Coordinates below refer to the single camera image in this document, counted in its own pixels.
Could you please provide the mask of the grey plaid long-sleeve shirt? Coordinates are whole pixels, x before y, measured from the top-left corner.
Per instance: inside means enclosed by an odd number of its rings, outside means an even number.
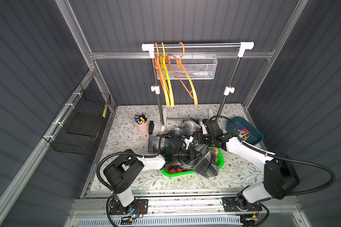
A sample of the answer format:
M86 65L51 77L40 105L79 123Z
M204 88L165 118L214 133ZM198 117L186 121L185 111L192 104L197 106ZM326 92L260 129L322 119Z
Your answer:
M148 152L160 154L165 160L161 170L169 176L189 171L210 178L218 175L215 148L200 141L202 127L199 119L185 118L181 127L174 127L158 135L150 135Z

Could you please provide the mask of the red black plaid shirt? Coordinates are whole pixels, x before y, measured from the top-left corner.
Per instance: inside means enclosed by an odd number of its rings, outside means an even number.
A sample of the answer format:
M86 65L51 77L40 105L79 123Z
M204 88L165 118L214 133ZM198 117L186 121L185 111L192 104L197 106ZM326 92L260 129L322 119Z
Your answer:
M169 174L177 174L177 173L189 171L189 169L184 169L180 167L179 165L170 165L166 167L165 171Z

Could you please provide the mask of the yellow plastic hanger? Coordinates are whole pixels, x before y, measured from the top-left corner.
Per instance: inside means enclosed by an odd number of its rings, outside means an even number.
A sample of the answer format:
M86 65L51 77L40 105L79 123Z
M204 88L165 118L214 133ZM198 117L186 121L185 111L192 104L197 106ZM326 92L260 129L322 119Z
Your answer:
M164 85L166 88L166 94L168 97L168 102L167 103L167 107L174 107L174 96L173 96L173 90L172 90L172 86L171 86L171 80L170 80L170 76L169 76L169 72L168 72L168 68L166 66L166 55L165 55L165 46L162 43L162 51L163 54L161 55L161 68L162 68L162 73L163 73L163 77L164 77Z

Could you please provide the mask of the orange plastic hanger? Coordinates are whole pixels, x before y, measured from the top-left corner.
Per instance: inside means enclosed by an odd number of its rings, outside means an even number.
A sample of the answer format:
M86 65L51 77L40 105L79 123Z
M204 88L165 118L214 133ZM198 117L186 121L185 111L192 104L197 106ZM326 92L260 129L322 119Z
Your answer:
M155 43L155 47L156 47L156 54L155 54L155 60L154 60L155 68L156 68L156 70L158 72L158 77L159 77L161 85L162 85L166 106L170 107L171 106L170 105L170 98L169 98L169 94L168 94L168 90L167 90L167 85L166 85L165 77L164 77L164 74L163 74L163 69L162 69L162 66L161 66L159 48L158 48L158 44L157 43Z

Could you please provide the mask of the yellow plaid long-sleeve shirt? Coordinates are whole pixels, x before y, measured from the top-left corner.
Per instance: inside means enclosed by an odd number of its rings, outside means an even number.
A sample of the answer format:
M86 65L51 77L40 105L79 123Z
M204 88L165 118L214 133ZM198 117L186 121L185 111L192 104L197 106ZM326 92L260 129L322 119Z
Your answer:
M217 162L219 160L219 148L213 147L213 150L214 150L215 161Z

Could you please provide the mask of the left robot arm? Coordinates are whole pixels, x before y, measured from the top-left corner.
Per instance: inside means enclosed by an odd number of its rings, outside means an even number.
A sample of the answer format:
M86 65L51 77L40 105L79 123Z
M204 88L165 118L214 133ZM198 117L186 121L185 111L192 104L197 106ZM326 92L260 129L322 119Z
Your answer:
M100 161L96 176L110 189L114 199L123 209L132 210L135 207L135 197L130 185L137 176L143 171L161 170L165 164L172 161L194 158L189 149L192 142L192 136L165 133L159 137L158 150L155 154L136 154L131 149L112 153Z

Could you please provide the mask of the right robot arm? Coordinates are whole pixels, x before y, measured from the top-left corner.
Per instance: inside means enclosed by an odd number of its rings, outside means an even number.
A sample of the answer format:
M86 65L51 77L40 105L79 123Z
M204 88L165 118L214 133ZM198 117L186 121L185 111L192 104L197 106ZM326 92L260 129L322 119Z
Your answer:
M336 181L336 174L326 166L294 160L286 154L276 155L249 144L241 139L237 126L234 127L234 132L224 133L219 127L218 118L216 115L202 121L206 134L202 135L199 141L236 154L254 164L263 173L263 182L247 186L237 194L235 203L240 209L244 210L246 206L265 200L281 200L286 196L319 192L330 187ZM295 192L294 189L299 185L300 179L293 166L294 163L322 169L330 175L330 178L320 186Z

